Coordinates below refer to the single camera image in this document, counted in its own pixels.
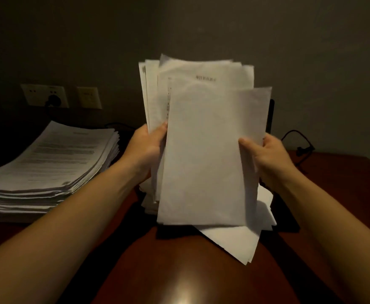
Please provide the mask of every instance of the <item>reddish-brown desk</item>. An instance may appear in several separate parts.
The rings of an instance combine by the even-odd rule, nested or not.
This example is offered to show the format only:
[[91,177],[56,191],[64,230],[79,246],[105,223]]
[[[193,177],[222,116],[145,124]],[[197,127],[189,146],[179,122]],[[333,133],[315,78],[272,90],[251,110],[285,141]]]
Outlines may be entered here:
[[[314,153],[302,168],[308,178],[370,227],[369,159]],[[135,201],[132,193],[101,240],[119,225]],[[0,243],[22,229],[23,225],[0,223]],[[200,235],[159,240],[156,231],[153,227],[123,253],[93,303],[299,302],[261,243],[252,263],[244,266]],[[279,234],[331,290],[344,302],[350,302],[304,230]]]

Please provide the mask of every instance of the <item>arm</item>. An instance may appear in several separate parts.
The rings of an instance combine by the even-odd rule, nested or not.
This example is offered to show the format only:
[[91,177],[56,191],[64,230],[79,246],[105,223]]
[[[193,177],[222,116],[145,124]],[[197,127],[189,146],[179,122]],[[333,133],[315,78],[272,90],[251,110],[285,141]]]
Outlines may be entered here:
[[138,129],[122,158],[0,245],[0,303],[55,302],[132,188],[157,162],[163,124]]
[[263,146],[248,138],[239,142],[252,154],[263,181],[319,243],[355,300],[370,303],[370,229],[300,173],[279,139],[267,134]]

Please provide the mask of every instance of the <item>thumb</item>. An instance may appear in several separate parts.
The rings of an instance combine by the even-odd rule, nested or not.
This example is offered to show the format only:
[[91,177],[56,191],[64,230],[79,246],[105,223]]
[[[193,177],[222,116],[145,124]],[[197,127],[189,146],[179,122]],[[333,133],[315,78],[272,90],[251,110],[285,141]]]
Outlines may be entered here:
[[150,138],[155,143],[161,143],[161,140],[165,137],[168,131],[168,122],[164,122],[161,126],[150,133]]
[[259,152],[263,149],[262,146],[256,144],[253,140],[251,140],[250,138],[247,138],[247,137],[239,138],[238,142],[242,146],[247,148],[253,156],[257,156],[259,154]]

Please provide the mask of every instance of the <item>person's left hand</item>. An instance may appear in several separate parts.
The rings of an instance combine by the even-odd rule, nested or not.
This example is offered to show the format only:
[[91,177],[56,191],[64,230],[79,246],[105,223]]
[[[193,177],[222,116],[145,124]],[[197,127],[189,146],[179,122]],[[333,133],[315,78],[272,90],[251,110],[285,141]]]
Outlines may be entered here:
[[158,162],[161,151],[161,141],[167,134],[168,123],[164,122],[161,126],[148,134],[147,125],[138,128],[126,151],[119,161],[124,161],[133,167],[138,178],[143,180],[151,166]]

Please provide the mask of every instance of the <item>forearm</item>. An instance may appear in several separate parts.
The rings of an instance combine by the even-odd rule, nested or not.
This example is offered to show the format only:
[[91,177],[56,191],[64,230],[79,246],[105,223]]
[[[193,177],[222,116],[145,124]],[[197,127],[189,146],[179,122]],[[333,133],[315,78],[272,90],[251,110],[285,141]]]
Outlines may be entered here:
[[282,181],[279,191],[355,299],[370,303],[370,229],[298,171]]
[[0,246],[0,303],[54,302],[136,184],[117,162]]

